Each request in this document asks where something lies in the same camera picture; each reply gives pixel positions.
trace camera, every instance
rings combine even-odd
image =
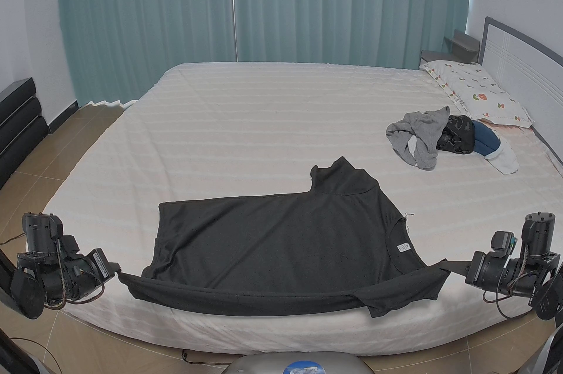
[[[118,263],[108,262],[102,249],[80,254],[74,237],[63,234],[58,216],[26,213],[22,226],[28,252],[18,254],[17,268],[4,260],[4,270],[12,276],[7,293],[28,318],[39,317],[43,307],[59,310],[67,302],[84,304],[99,298],[105,282],[121,271]],[[78,302],[99,286],[99,294]]]
[[[471,261],[442,261],[440,267],[465,276],[468,285],[496,294],[495,301],[486,300],[483,294],[486,302],[498,306],[506,297],[530,298],[529,305],[539,318],[551,319],[563,306],[563,273],[557,271],[560,255],[551,251],[554,225],[553,213],[527,215],[519,258],[510,258],[517,243],[514,234],[495,232],[491,252],[476,251]],[[498,299],[499,293],[505,297]]]

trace tile floor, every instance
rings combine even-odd
[[[83,107],[39,144],[0,189],[0,242],[21,233],[21,216],[25,212],[43,210],[82,155],[121,113],[119,107]],[[16,254],[25,250],[25,240],[12,241],[2,250],[15,261]],[[32,339],[46,346],[65,374],[218,374],[224,363],[236,358],[191,351],[189,360],[203,364],[186,364],[179,349],[112,334],[64,312],[50,310],[30,321],[1,306],[0,327],[11,337]],[[553,330],[552,321],[541,321],[529,314],[438,348],[365,357],[364,361],[374,372],[384,374],[507,374],[518,369]],[[58,372],[42,348],[25,341],[18,344]]]

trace black garment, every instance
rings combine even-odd
[[[311,178],[305,193],[161,203],[151,265],[120,281],[137,299],[239,316],[376,317],[437,298],[449,273],[418,257],[375,179],[344,157]]]
[[[475,149],[475,124],[465,115],[450,115],[436,149],[468,154]]]

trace white bed sheet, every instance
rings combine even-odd
[[[502,128],[520,170],[502,175],[479,154],[441,152],[432,172],[407,165],[385,137],[405,112],[452,106],[422,71],[329,64],[202,63],[169,70],[79,161],[46,207],[83,252],[102,247],[123,271],[150,264],[163,201],[268,195],[310,189],[309,171],[344,155],[376,178],[409,216],[420,257],[471,259],[495,230],[521,233],[524,216],[559,217],[552,249],[563,251],[563,178],[531,130]],[[451,274],[437,301],[372,319],[365,307],[290,317],[226,317],[134,299],[117,279],[92,304],[67,310],[97,326],[165,346],[248,354],[424,349],[502,317],[482,291]],[[524,299],[502,302],[508,314]]]

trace pile of clothes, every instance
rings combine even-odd
[[[395,152],[420,169],[436,166],[438,150],[480,153],[503,174],[515,173],[519,168],[516,154],[496,131],[468,116],[450,115],[448,106],[425,113],[407,113],[387,127],[386,135]]]

